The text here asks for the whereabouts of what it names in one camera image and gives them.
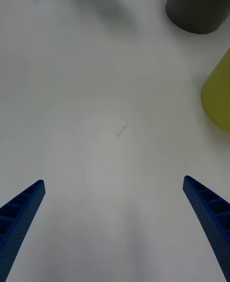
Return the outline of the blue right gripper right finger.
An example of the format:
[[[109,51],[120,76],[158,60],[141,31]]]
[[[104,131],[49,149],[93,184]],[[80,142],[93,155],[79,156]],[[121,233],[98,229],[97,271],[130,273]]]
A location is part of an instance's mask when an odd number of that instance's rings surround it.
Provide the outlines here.
[[[187,196],[220,265],[230,281],[230,204],[190,176],[184,177]]]

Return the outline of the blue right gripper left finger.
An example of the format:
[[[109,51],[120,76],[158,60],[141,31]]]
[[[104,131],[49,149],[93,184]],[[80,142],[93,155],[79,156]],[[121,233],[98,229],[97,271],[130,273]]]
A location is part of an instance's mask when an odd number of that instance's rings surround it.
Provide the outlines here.
[[[38,180],[0,208],[0,281],[2,282],[7,280],[45,193],[44,181]]]

